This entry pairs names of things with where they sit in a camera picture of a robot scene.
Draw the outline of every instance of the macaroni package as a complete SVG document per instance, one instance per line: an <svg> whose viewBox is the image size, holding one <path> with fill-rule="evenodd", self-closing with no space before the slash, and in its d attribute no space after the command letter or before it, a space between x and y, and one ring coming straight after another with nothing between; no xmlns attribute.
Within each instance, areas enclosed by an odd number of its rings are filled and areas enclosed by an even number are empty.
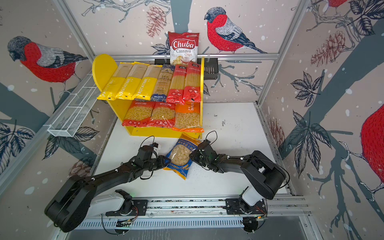
<svg viewBox="0 0 384 240"><path fill-rule="evenodd" d="M122 125L146 127L151 117L154 105L154 102L132 101Z"/></svg>
<svg viewBox="0 0 384 240"><path fill-rule="evenodd" d="M133 95L149 64L135 62L127 79L120 88L115 98L133 100Z"/></svg>
<svg viewBox="0 0 384 240"><path fill-rule="evenodd" d="M173 170L184 180L187 177L189 167L192 164L192 160L189 158L189 154L197 148L200 141L193 139L186 134L182 134L176 145L166 155L171 162L164 170Z"/></svg>
<svg viewBox="0 0 384 240"><path fill-rule="evenodd" d="M173 74L172 81L170 83L170 89L167 96L167 103L184 104L183 91L186 75L187 67L182 65L175 66L175 73Z"/></svg>
<svg viewBox="0 0 384 240"><path fill-rule="evenodd" d="M115 100L117 92L120 90L121 85L124 83L125 78L128 76L133 63L120 63L115 73L105 85L103 91L97 97L99 100Z"/></svg>
<svg viewBox="0 0 384 240"><path fill-rule="evenodd" d="M153 108L148 127L172 128L175 125L175 104L157 102Z"/></svg>
<svg viewBox="0 0 384 240"><path fill-rule="evenodd" d="M200 126L200 103L186 102L176 104L175 126L172 128L181 132L204 132Z"/></svg>
<svg viewBox="0 0 384 240"><path fill-rule="evenodd" d="M170 82L172 80L174 65L164 64L161 68L160 75L157 79L155 89L151 97L151 101L165 102L169 91Z"/></svg>
<svg viewBox="0 0 384 240"><path fill-rule="evenodd" d="M187 76L185 77L184 101L201 102L200 93L201 65L193 62L188 63Z"/></svg>
<svg viewBox="0 0 384 240"><path fill-rule="evenodd" d="M170 63L187 66L188 62L197 61L197 47L199 33L171 33L168 32L170 46Z"/></svg>
<svg viewBox="0 0 384 240"><path fill-rule="evenodd" d="M160 71L161 65L149 65L143 79L140 81L140 84L136 89L135 95L133 95L133 98L149 101L151 99Z"/></svg>

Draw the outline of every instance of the orange pasta package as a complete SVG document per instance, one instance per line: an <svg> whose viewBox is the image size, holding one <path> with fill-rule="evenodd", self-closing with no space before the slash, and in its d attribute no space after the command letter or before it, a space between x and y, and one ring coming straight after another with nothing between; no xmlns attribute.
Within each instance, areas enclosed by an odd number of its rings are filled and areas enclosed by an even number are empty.
<svg viewBox="0 0 384 240"><path fill-rule="evenodd" d="M155 102L132 101L121 125L146 127L149 119L151 118L154 105Z"/></svg>
<svg viewBox="0 0 384 240"><path fill-rule="evenodd" d="M173 73L172 81L170 83L169 92L167 96L167 103L180 103L184 104L183 91L185 76L187 75L187 67L176 65Z"/></svg>
<svg viewBox="0 0 384 240"><path fill-rule="evenodd" d="M188 63L187 76L185 78L185 88L183 94L184 101L201 102L200 93L200 73L201 65L193 62Z"/></svg>
<svg viewBox="0 0 384 240"><path fill-rule="evenodd" d="M200 103L186 102L185 105L176 104L175 126L172 128L180 132L204 132L200 126Z"/></svg>
<svg viewBox="0 0 384 240"><path fill-rule="evenodd" d="M156 102L147 127L172 128L175 125L175 104Z"/></svg>

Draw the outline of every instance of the yellow shelf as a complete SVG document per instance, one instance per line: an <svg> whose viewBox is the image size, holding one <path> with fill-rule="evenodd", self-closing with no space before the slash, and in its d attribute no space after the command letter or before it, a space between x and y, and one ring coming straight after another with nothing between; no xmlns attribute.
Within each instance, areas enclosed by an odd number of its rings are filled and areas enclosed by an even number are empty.
<svg viewBox="0 0 384 240"><path fill-rule="evenodd" d="M92 74L96 86L100 91L103 90L109 79L112 77L113 73L116 71L118 65L115 60L108 54L101 54L97 56L92 64ZM200 92L203 93L203 84L204 82L204 57L201 60L201 89ZM131 104L131 100L116 99L113 101L107 101L111 106L112 110L115 112L120 122L123 122L128 108ZM201 97L200 103L200 125L203 124L203 96ZM149 137L154 135L155 137L174 137L179 138L182 132L178 132L169 128L161 127L125 127L127 132L131 136L143 136ZM200 138L201 133L186 132L186 134L193 138Z"/></svg>

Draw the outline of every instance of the bird head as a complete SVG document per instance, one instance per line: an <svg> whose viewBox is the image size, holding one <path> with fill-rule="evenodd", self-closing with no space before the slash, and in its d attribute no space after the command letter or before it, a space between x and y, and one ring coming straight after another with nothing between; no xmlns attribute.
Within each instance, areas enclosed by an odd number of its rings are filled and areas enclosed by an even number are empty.
<svg viewBox="0 0 384 240"><path fill-rule="evenodd" d="M8 42L8 51L9 51L9 56L11 56L12 60L26 61L24 47L25 45L31 42L32 41L29 38L26 38L23 36L17 36L11 39Z"/></svg>
<svg viewBox="0 0 384 240"><path fill-rule="evenodd" d="M204 17L204 20L208 20L209 23L212 23L214 19L219 15L226 15L224 8L214 7L207 11L207 14Z"/></svg>

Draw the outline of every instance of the blue spaghetti package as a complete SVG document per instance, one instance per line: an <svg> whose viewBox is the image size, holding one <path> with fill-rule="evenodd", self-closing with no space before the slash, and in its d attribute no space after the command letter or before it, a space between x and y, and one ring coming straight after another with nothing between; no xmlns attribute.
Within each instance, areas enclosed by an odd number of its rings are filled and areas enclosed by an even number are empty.
<svg viewBox="0 0 384 240"><path fill-rule="evenodd" d="M189 154L197 148L199 143L199 140L183 133L175 146L173 146L171 151L166 155L171 162L164 170L172 170L185 180L189 167L192 164L192 159L189 158Z"/></svg>
<svg viewBox="0 0 384 240"><path fill-rule="evenodd" d="M175 71L174 65L169 65L169 64L163 65L160 71L160 75L157 78L157 82L151 96L151 101L155 101L155 102L166 101L174 71Z"/></svg>

